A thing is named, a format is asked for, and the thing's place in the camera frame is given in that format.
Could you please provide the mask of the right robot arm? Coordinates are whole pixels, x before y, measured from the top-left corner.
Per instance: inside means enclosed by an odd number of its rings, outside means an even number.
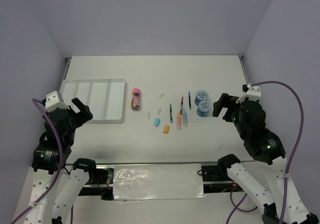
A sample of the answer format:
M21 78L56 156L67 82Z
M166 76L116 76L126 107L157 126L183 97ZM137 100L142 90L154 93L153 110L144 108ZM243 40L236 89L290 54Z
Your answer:
M244 147L256 161L267 182L264 188L234 155L217 162L217 174L223 180L232 179L254 201L265 224L318 224L318 217L309 212L300 199L292 177L286 172L286 152L280 138L266 128L266 113L258 99L223 93L213 104L214 117L227 111L223 120L232 122L244 141Z

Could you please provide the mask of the pink capped pencil tube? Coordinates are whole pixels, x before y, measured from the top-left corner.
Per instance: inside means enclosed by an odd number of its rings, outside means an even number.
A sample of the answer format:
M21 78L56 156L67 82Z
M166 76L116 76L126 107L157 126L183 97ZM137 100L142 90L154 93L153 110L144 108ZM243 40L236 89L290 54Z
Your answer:
M134 88L132 90L132 102L131 102L131 108L134 111L138 111L140 109L140 96L141 96L141 91L138 88Z

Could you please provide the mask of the dark blue pen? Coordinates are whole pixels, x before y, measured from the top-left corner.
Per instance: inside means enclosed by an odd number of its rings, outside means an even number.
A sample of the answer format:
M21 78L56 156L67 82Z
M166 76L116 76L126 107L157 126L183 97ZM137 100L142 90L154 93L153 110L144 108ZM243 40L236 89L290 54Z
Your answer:
M189 106L189 109L191 110L191 108L192 108L192 103L191 103L191 94L190 94L191 92L190 91L188 91L188 106Z

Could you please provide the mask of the teal pen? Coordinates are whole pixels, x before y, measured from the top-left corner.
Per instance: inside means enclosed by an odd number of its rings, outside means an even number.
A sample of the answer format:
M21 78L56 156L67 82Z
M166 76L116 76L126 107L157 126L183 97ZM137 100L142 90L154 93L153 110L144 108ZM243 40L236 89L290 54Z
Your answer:
M172 111L172 104L169 104L169 114L170 114L170 123L173 123L173 111Z

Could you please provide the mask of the blue paint jar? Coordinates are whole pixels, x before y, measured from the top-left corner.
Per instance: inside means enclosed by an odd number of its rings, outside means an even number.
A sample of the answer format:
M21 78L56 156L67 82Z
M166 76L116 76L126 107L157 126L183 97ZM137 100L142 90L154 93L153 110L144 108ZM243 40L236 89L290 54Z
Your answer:
M211 109L210 102L208 102L207 100L203 100L203 101L199 102L196 113L200 117L206 117L208 115L208 113L210 112L210 109Z
M195 105L198 106L200 102L206 101L209 98L209 94L205 90L199 90L195 95Z

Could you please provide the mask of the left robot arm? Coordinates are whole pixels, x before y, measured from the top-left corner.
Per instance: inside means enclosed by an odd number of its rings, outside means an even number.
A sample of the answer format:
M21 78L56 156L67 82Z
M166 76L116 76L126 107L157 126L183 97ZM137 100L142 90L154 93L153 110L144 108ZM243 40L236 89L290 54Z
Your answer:
M83 186L97 180L94 160L79 158L73 165L63 189L58 184L71 154L75 131L93 118L88 106L78 98L72 103L75 112L58 94L49 94L45 100L32 99L45 119L45 131L33 152L33 184L29 206L12 222L24 219L25 224L64 224L72 218L74 203Z

